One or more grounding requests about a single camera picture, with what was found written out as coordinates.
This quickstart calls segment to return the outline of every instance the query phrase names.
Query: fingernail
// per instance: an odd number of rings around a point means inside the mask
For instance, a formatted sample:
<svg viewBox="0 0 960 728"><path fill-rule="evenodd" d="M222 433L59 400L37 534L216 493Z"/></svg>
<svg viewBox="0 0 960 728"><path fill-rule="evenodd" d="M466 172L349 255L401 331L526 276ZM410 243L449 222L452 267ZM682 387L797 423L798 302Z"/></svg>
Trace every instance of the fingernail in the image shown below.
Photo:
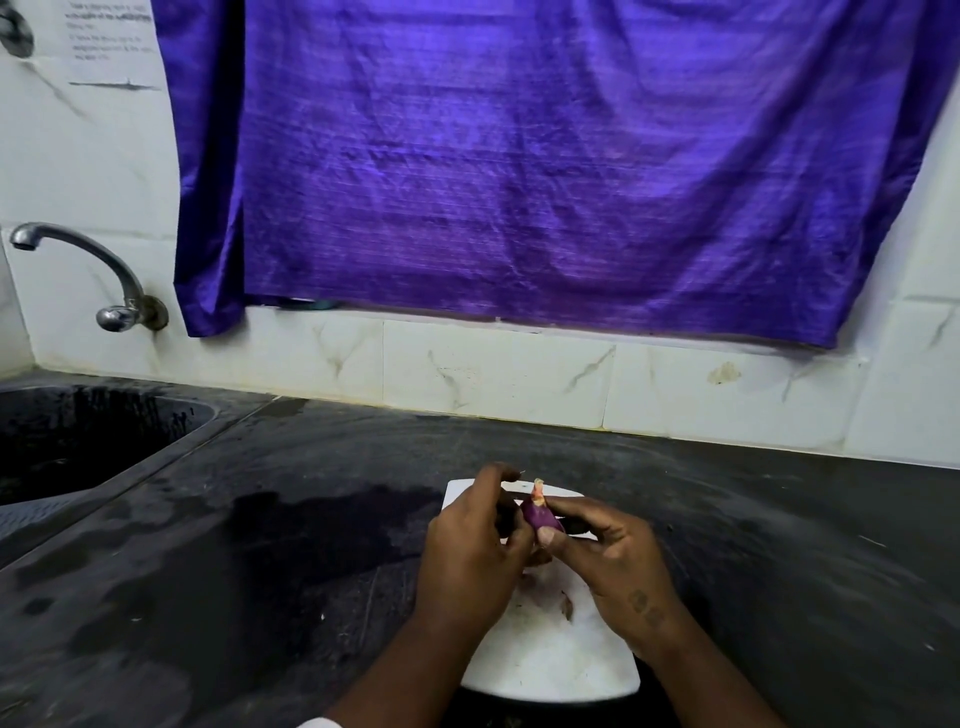
<svg viewBox="0 0 960 728"><path fill-rule="evenodd" d="M546 526L537 529L537 540L542 546L550 546L554 537L559 533L556 528L547 528Z"/></svg>

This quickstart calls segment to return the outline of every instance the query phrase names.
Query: black granite countertop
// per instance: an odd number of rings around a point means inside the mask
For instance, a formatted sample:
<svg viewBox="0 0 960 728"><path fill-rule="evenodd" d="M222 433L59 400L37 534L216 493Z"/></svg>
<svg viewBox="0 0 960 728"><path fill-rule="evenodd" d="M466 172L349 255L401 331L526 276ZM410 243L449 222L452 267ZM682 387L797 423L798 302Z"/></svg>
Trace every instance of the black granite countertop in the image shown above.
<svg viewBox="0 0 960 728"><path fill-rule="evenodd" d="M491 459L648 518L695 615L794 728L960 725L960 473L244 397L0 570L0 726L319 715L409 613L446 482ZM445 723L673 724L642 677L592 708L464 693Z"/></svg>

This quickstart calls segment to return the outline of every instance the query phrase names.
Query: purple cloth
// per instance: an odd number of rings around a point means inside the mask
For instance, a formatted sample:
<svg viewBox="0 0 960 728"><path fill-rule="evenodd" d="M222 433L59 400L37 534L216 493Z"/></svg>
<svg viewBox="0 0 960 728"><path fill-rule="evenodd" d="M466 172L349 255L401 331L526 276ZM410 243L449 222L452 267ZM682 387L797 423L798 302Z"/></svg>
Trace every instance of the purple cloth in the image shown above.
<svg viewBox="0 0 960 728"><path fill-rule="evenodd" d="M231 0L154 2L180 157L174 288L190 336L243 317L243 208L237 164L244 7Z"/></svg>
<svg viewBox="0 0 960 728"><path fill-rule="evenodd" d="M832 347L916 176L958 16L960 0L247 0L244 290ZM204 55L163 50L168 69ZM177 82L182 158L204 112ZM197 332L239 295L235 240L216 241L233 198L210 179L218 225L178 249Z"/></svg>

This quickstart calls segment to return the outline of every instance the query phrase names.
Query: wall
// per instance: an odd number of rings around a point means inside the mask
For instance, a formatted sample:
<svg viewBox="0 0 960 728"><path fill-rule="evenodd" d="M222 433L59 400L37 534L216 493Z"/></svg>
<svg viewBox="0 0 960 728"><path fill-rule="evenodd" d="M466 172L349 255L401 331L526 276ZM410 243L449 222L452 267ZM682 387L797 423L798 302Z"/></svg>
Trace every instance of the wall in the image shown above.
<svg viewBox="0 0 960 728"><path fill-rule="evenodd" d="M166 94L67 84L51 7L28 13L35 59L0 58L0 226L42 220L96 237L173 317L156 334L101 331L94 312L120 300L103 265L56 241L8 246L40 366L960 467L957 93L837 352L270 308L197 341L171 284Z"/></svg>
<svg viewBox="0 0 960 728"><path fill-rule="evenodd" d="M33 365L34 355L13 290L10 266L0 249L0 376L22 372Z"/></svg>

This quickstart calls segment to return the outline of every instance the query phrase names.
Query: printed notice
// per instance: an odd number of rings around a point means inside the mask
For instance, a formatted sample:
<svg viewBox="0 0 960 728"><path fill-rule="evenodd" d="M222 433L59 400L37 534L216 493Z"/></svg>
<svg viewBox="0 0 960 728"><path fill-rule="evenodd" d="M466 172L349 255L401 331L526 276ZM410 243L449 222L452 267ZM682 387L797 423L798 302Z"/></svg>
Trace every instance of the printed notice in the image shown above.
<svg viewBox="0 0 960 728"><path fill-rule="evenodd" d="M164 87L149 1L60 2L71 84Z"/></svg>

